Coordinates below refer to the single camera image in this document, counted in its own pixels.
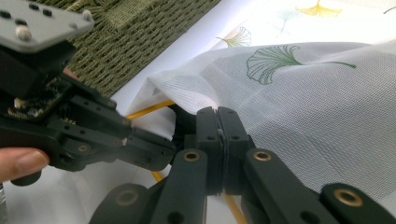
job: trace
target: green leaf pattern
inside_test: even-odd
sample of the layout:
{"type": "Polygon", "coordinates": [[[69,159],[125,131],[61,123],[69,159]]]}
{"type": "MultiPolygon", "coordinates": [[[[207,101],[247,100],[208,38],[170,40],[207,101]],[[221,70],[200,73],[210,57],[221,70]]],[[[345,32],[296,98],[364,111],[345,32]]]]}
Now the green leaf pattern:
{"type": "MultiPolygon", "coordinates": [[[[262,85],[271,84],[273,82],[273,74],[278,68],[304,65],[298,62],[293,54],[293,52],[299,48],[298,46],[285,45],[256,50],[256,52],[247,59],[247,76],[250,79],[260,82],[262,85]]],[[[356,68],[354,64],[340,64],[356,68]]]]}

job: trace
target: wicker texture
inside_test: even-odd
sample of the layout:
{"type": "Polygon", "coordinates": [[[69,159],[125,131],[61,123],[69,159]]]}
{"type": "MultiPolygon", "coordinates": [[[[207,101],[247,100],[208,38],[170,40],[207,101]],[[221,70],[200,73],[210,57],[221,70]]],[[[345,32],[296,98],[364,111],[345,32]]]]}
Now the wicker texture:
{"type": "Polygon", "coordinates": [[[36,0],[91,11],[95,27],[70,40],[78,53],[69,67],[110,96],[185,33],[219,0],[36,0]]]}

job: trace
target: gray metal plate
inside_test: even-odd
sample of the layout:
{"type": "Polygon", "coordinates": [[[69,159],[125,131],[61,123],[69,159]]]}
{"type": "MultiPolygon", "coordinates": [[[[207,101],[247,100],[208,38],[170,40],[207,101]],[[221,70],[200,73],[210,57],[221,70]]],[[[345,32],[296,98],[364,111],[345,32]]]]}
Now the gray metal plate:
{"type": "Polygon", "coordinates": [[[38,52],[86,32],[93,25],[93,19],[86,20],[82,14],[28,1],[0,0],[0,45],[21,53],[38,52]],[[28,40],[17,35],[17,23],[21,21],[26,22],[23,28],[31,35],[28,40]]]}

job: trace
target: human finger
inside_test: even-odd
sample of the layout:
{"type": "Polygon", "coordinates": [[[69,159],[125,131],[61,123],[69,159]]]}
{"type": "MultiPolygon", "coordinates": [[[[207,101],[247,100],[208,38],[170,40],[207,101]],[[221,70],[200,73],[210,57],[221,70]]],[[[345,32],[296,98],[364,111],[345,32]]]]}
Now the human finger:
{"type": "Polygon", "coordinates": [[[68,76],[70,76],[70,77],[73,77],[73,78],[75,78],[75,79],[78,79],[78,77],[76,76],[76,74],[74,74],[72,71],[70,71],[70,69],[68,69],[68,68],[65,68],[64,69],[64,73],[65,74],[67,74],[68,76]]]}
{"type": "Polygon", "coordinates": [[[36,148],[0,148],[0,183],[36,173],[49,162],[47,154],[36,148]]]}

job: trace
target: yellow wire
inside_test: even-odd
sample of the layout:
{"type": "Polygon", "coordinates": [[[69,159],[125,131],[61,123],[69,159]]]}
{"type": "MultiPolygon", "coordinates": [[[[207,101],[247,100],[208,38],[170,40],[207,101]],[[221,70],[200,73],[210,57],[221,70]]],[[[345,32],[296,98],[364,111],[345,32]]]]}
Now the yellow wire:
{"type": "MultiPolygon", "coordinates": [[[[156,105],[152,105],[149,106],[145,109],[142,109],[140,111],[137,111],[133,114],[130,114],[127,116],[127,119],[136,119],[138,117],[141,117],[143,115],[146,115],[148,113],[151,113],[152,111],[158,110],[160,108],[163,108],[165,106],[169,106],[169,105],[174,105],[175,103],[171,100],[167,100],[161,103],[158,103],[156,105]]],[[[160,172],[151,172],[152,175],[154,176],[155,180],[157,182],[160,182],[163,180],[163,175],[161,175],[160,172]]],[[[224,193],[224,199],[231,211],[231,213],[233,214],[233,217],[236,220],[237,224],[248,224],[247,220],[245,219],[244,214],[242,213],[242,211],[238,208],[238,206],[236,205],[235,201],[233,200],[233,197],[224,193]]]]}
{"type": "Polygon", "coordinates": [[[163,108],[165,106],[174,105],[174,104],[175,104],[175,102],[173,102],[171,100],[167,100],[167,101],[158,103],[156,105],[149,106],[149,107],[147,107],[145,109],[142,109],[140,111],[137,111],[137,112],[135,112],[133,114],[130,114],[126,118],[127,119],[136,119],[136,118],[138,118],[140,116],[143,116],[143,115],[146,115],[148,113],[151,113],[154,110],[158,110],[158,109],[163,108]]]}
{"type": "Polygon", "coordinates": [[[160,182],[163,180],[163,175],[161,175],[160,172],[151,172],[151,173],[154,176],[155,180],[157,180],[157,182],[160,182]]]}
{"type": "Polygon", "coordinates": [[[239,207],[236,205],[235,201],[233,200],[233,196],[224,193],[224,199],[225,202],[228,205],[228,208],[230,209],[231,213],[233,214],[233,217],[235,218],[235,221],[237,224],[248,224],[247,220],[245,219],[244,214],[242,211],[239,209],[239,207]]]}

